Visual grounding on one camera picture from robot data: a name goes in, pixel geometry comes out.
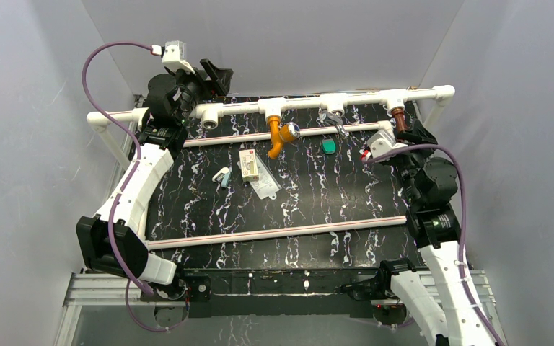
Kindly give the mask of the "dark red water faucet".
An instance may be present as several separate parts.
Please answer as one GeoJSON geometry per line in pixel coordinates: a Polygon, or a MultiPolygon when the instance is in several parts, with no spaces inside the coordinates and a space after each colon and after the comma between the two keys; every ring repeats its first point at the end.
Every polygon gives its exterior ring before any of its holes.
{"type": "Polygon", "coordinates": [[[391,115],[395,120],[395,133],[402,133],[408,130],[408,125],[405,119],[405,109],[403,107],[395,107],[391,110],[391,115]]]}

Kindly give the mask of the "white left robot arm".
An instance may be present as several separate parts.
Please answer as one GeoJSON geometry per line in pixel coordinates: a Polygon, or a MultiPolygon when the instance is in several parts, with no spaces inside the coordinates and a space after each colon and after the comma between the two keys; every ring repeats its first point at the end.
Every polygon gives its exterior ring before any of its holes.
{"type": "Polygon", "coordinates": [[[76,234],[85,265],[128,278],[142,287],[158,285],[170,300],[186,292],[177,265],[152,254],[139,237],[149,200],[188,138],[188,118],[196,108],[229,93],[234,72],[201,60],[201,69],[168,67],[152,77],[133,134],[135,154],[108,200],[93,216],[82,216],[76,234]]]}

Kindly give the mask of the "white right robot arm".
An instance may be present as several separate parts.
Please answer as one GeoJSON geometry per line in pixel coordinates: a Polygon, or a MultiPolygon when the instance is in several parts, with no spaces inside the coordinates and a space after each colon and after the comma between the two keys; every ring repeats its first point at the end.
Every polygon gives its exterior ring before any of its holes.
{"type": "Polygon", "coordinates": [[[485,314],[465,259],[466,202],[462,170],[454,155],[418,121],[396,120],[399,146],[389,162],[408,199],[406,226],[439,294],[435,302],[412,269],[377,279],[386,298],[400,298],[429,345],[502,345],[485,314]]]}

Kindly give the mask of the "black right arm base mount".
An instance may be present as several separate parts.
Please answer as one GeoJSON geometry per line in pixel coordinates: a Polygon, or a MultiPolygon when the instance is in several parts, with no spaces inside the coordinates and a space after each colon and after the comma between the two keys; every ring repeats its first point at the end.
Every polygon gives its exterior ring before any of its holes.
{"type": "MultiPolygon", "coordinates": [[[[400,301],[391,289],[392,278],[407,271],[417,271],[416,266],[409,259],[383,260],[374,277],[337,286],[335,293],[346,294],[354,301],[389,299],[400,301]]],[[[413,323],[413,318],[409,317],[406,307],[401,303],[391,305],[373,303],[372,306],[373,318],[382,326],[396,329],[413,323]]]]}

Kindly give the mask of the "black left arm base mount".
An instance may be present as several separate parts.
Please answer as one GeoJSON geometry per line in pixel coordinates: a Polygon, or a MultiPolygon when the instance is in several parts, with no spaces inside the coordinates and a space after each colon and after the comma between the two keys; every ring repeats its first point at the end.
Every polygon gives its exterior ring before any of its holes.
{"type": "Polygon", "coordinates": [[[167,303],[154,310],[159,327],[175,327],[187,321],[191,315],[192,303],[206,303],[211,297],[211,279],[199,272],[178,272],[167,285],[153,283],[151,287],[158,296],[158,302],[167,303]]]}

